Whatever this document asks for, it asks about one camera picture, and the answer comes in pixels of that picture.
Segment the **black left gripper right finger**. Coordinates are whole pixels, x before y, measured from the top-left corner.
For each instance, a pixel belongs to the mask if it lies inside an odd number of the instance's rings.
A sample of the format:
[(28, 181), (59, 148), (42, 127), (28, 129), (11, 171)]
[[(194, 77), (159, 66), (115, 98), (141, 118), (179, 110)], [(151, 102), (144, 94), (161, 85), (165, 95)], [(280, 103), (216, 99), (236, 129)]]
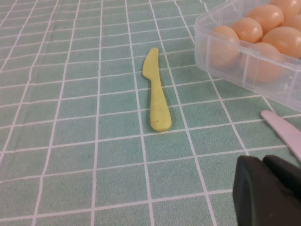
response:
[(294, 195), (301, 194), (300, 168), (275, 155), (266, 155), (263, 162), (284, 187), (291, 190)]

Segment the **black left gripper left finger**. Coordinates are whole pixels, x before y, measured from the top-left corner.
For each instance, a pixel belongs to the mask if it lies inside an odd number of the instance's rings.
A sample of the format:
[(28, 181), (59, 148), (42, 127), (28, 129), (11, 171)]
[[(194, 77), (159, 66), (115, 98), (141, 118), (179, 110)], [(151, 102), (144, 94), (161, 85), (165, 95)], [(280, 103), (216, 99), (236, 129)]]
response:
[(301, 195), (284, 187), (256, 157), (238, 157), (232, 196), (239, 226), (301, 224)]

